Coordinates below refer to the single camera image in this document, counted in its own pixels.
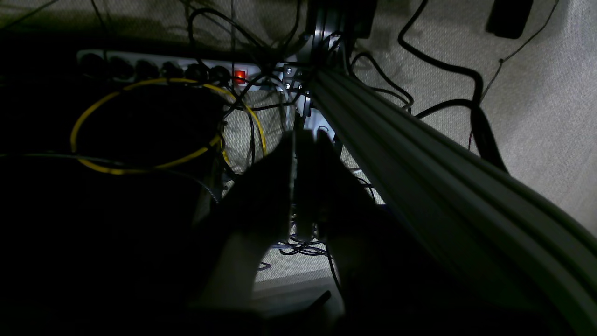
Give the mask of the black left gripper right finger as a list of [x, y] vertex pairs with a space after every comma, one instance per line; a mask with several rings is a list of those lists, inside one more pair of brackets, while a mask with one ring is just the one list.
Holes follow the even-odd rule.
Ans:
[[316, 227], [348, 318], [401, 314], [401, 229], [334, 154], [326, 136], [298, 133], [298, 226]]

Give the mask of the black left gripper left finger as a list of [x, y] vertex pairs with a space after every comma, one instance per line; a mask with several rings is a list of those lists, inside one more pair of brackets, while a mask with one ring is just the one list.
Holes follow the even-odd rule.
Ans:
[[288, 232], [294, 135], [250, 167], [197, 228], [199, 308], [246, 308], [263, 257]]

